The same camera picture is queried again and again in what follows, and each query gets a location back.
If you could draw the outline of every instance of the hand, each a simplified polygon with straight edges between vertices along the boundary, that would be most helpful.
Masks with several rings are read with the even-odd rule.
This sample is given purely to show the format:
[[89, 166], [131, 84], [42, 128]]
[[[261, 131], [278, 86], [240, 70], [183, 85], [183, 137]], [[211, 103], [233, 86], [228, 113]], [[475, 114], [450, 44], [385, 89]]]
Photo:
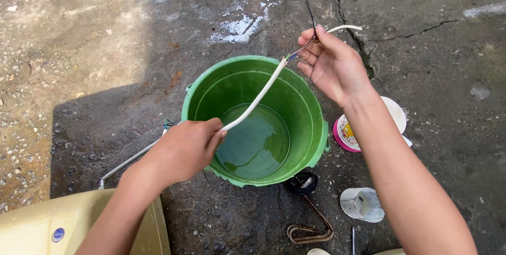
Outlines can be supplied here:
[[[313, 33], [313, 29], [303, 31], [299, 45], [307, 43]], [[298, 63], [297, 67], [327, 97], [344, 108], [372, 88], [369, 77], [357, 51], [327, 33], [321, 25], [316, 27], [316, 35], [320, 43], [312, 43], [300, 51], [299, 57], [306, 62]]]
[[136, 174], [132, 181], [146, 181], [157, 193], [174, 183], [192, 179], [211, 163], [227, 134], [226, 131], [214, 134], [222, 127], [218, 118], [184, 121], [173, 126], [122, 178], [125, 174]]

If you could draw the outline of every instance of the green bucket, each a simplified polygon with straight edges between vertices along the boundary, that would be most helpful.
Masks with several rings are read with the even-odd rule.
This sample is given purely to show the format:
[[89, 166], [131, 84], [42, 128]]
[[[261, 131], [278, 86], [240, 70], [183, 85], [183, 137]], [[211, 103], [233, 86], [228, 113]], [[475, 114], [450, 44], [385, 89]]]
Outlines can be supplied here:
[[[215, 64], [186, 88], [181, 119], [224, 125], [246, 110], [279, 61], [261, 56], [229, 58]], [[314, 167], [330, 149], [328, 123], [304, 79], [284, 68], [260, 104], [232, 128], [211, 168], [236, 186], [265, 186]]]

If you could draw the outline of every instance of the water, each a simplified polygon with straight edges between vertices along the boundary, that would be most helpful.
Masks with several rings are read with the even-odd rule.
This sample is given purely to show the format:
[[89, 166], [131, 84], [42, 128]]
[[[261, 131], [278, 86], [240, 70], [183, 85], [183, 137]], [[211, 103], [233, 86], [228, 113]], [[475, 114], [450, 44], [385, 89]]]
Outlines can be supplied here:
[[[224, 125], [233, 122], [250, 104], [241, 104], [221, 117]], [[228, 131], [216, 157], [237, 176], [257, 179], [272, 174], [288, 155], [290, 136], [283, 119], [271, 108], [258, 104], [240, 124]]]

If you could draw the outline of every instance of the concrete floor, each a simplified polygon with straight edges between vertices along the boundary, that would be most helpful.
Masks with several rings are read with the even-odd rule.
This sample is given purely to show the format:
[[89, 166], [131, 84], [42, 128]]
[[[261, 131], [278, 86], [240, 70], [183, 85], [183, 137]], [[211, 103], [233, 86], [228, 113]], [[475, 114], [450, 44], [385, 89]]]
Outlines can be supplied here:
[[[295, 49], [310, 27], [304, 1], [0, 0], [2, 213], [95, 189], [159, 137], [166, 117], [179, 121], [186, 86], [218, 61]], [[405, 109], [405, 135], [479, 253], [506, 253], [506, 0], [310, 2], [326, 27], [365, 27], [338, 37], [361, 52], [381, 95]], [[489, 97], [479, 101], [473, 87]], [[334, 122], [342, 111], [314, 92]], [[332, 142], [312, 171], [320, 181], [311, 198], [335, 228], [331, 241], [288, 240], [289, 224], [319, 222], [282, 185], [239, 188], [207, 173], [162, 194], [173, 253], [348, 254], [351, 226], [358, 254], [399, 247], [386, 220], [358, 222], [340, 209], [343, 190], [372, 187], [361, 154]]]

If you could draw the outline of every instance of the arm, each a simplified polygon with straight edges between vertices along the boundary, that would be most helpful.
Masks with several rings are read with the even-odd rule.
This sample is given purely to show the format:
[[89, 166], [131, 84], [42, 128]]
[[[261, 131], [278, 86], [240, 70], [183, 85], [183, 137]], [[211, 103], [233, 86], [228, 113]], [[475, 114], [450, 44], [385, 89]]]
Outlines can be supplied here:
[[163, 189], [191, 179], [209, 165], [226, 135], [226, 131], [213, 134], [222, 126], [214, 118], [172, 127], [123, 173], [116, 192], [76, 254], [129, 254], [146, 208]]
[[[313, 30], [302, 32], [303, 45]], [[319, 25], [321, 45], [301, 51], [299, 69], [345, 112], [374, 187], [406, 253], [477, 254], [469, 229], [443, 188], [402, 139], [356, 51]]]

